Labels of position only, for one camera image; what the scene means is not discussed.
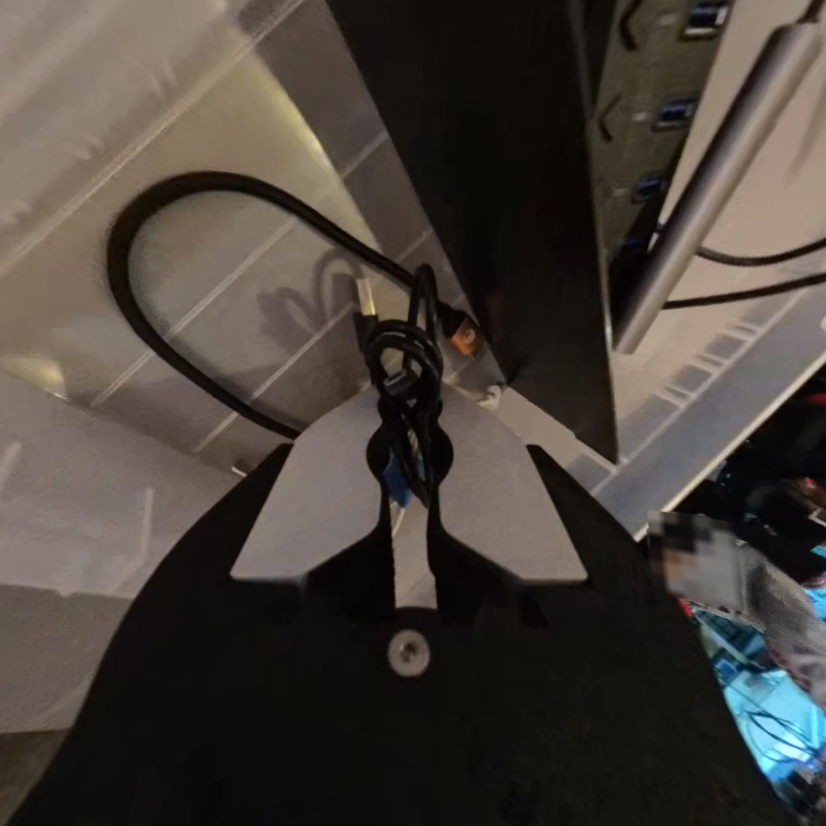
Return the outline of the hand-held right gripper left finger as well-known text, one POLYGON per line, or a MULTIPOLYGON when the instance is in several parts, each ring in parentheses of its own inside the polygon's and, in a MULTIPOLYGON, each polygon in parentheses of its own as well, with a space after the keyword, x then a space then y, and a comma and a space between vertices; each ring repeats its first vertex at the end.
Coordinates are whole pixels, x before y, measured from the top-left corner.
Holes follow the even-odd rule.
POLYGON ((231 569, 235 581, 299 582, 379 525, 387 450, 368 458, 378 402, 366 389, 298 437, 231 569))

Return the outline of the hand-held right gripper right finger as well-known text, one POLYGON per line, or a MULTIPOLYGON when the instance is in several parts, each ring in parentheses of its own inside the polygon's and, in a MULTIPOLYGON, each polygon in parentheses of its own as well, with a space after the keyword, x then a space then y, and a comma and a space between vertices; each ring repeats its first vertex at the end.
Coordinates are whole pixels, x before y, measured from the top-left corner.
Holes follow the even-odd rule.
POLYGON ((442 385, 432 424, 427 560, 435 579, 460 552, 529 585, 588 577, 527 447, 490 410, 442 385))

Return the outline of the grey usb hub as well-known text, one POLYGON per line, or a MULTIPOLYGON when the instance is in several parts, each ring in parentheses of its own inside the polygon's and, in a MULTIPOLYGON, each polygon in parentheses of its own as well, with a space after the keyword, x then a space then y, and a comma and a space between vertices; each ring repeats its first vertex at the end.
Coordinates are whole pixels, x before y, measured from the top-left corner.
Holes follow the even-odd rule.
POLYGON ((821 47, 820 24, 812 19, 771 33, 672 209, 647 257, 640 284, 614 324, 615 353, 632 354, 646 336, 821 47))

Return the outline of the black usb hub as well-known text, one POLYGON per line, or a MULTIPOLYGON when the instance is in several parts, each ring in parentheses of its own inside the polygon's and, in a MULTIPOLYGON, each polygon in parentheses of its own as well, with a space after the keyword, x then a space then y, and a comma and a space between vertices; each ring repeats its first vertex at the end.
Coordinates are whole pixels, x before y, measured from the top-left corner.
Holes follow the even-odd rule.
POLYGON ((661 223, 733 1, 570 2, 598 243, 617 331, 661 223))

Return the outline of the clear plastic bin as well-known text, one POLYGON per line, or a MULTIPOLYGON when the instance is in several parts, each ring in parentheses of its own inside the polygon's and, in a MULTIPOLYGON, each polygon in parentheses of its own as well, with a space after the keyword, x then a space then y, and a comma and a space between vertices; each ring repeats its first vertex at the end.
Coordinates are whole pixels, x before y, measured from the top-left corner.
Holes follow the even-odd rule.
MULTIPOLYGON (((327 3, 240 3, 2 2, 2 736, 73 724, 151 573, 242 478, 234 467, 283 442, 120 318, 105 243, 133 196, 190 170, 248 173, 401 264, 431 261, 440 295, 467 304, 327 3)), ((298 425, 361 392, 352 267, 265 205, 199 198, 136 243, 136 291, 161 332, 298 425)), ((822 293, 658 322, 614 365, 621 444, 637 451, 632 426, 656 423, 666 447, 676 407, 654 390, 699 379, 700 345, 711 356, 739 335, 737 315, 771 324, 739 367, 703 376, 706 397, 744 378, 744 359, 780 378, 769 338, 822 293)))

